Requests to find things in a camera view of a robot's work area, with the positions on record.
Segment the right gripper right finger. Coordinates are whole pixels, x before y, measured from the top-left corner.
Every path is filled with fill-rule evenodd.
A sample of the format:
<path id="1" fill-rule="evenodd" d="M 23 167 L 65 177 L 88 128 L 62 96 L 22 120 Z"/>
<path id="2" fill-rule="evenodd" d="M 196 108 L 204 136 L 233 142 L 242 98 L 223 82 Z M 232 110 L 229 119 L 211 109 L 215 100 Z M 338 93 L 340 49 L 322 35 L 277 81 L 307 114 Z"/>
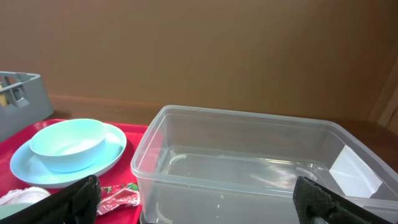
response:
<path id="1" fill-rule="evenodd" d="M 304 176 L 297 178 L 293 201 L 300 224 L 392 224 Z"/>

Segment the yellow plastic cup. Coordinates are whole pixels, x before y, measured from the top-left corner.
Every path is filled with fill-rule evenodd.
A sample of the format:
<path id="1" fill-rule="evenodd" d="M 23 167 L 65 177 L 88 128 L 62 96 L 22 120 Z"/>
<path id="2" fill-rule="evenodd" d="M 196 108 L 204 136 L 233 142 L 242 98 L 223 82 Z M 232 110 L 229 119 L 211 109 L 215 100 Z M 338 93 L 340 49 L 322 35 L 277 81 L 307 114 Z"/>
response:
<path id="1" fill-rule="evenodd" d="M 6 95 L 4 93 L 0 94 L 0 104 L 2 107 L 6 107 L 8 105 Z"/>

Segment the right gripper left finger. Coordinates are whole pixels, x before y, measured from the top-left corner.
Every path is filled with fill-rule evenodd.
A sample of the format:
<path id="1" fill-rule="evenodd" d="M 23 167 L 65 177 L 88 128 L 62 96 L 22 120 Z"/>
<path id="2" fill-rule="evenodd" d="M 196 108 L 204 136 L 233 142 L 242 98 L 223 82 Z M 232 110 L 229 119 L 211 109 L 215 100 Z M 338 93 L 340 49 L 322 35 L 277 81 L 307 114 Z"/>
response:
<path id="1" fill-rule="evenodd" d="M 1 224 L 94 224 L 100 201 L 99 178 L 89 175 L 1 219 Z"/>

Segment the light blue bowl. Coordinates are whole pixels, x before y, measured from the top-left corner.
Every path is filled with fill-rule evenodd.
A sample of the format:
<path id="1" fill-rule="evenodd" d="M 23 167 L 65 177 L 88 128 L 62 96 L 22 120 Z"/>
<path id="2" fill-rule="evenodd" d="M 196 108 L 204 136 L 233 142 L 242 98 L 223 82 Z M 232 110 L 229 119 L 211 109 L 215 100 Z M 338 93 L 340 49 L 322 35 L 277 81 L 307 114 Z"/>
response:
<path id="1" fill-rule="evenodd" d="M 52 124 L 30 140 L 31 151 L 54 172 L 76 172 L 99 161 L 108 128 L 95 119 Z"/>

